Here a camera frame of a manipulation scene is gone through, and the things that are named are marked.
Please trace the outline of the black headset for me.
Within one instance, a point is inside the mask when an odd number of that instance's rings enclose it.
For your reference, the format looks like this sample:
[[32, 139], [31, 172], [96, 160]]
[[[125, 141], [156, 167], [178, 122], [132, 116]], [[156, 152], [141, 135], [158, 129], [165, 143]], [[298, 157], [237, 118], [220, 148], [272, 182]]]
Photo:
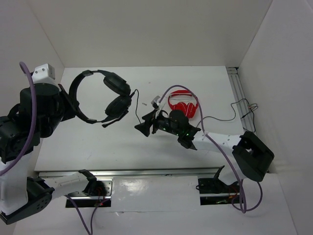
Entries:
[[75, 116], [88, 124], [100, 123], [104, 128], [129, 112], [134, 94], [125, 79], [106, 70], [81, 72], [68, 90]]

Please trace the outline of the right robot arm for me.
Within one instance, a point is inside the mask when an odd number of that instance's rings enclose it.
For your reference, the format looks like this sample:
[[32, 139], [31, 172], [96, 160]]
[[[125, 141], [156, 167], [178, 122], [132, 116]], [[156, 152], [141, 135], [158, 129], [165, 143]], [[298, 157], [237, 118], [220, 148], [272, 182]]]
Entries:
[[252, 132], [242, 135], [206, 133], [190, 124], [182, 111], [171, 111], [169, 116], [152, 111], [143, 116], [143, 123], [135, 126], [144, 136], [164, 131], [175, 135], [186, 149], [220, 152], [229, 163], [230, 173], [221, 173], [213, 181], [215, 190], [226, 191], [231, 184], [243, 179], [262, 182], [274, 153]]

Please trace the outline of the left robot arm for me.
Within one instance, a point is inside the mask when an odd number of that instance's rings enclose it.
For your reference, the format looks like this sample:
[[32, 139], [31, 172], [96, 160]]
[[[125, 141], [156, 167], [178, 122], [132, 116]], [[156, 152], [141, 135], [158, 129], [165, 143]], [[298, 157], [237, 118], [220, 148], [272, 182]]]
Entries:
[[28, 176], [34, 147], [50, 137], [67, 114], [73, 114], [73, 105], [62, 85], [39, 83], [23, 89], [20, 102], [0, 118], [0, 218], [6, 225], [75, 192], [106, 201], [109, 186], [85, 169], [46, 180]]

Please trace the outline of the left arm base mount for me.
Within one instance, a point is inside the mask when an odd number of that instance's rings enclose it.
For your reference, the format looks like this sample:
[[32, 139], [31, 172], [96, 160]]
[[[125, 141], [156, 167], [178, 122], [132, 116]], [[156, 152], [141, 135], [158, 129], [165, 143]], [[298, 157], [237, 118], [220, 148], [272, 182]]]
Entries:
[[87, 191], [77, 191], [69, 194], [78, 208], [111, 207], [113, 179], [102, 179]]

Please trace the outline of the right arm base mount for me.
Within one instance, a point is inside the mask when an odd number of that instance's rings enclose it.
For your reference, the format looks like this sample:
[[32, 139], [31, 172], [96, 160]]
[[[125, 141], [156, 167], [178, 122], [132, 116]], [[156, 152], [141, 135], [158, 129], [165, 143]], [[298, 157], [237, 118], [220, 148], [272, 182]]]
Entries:
[[196, 190], [200, 193], [200, 204], [203, 205], [223, 205], [239, 203], [239, 185], [234, 183], [227, 186], [219, 179], [199, 178]]

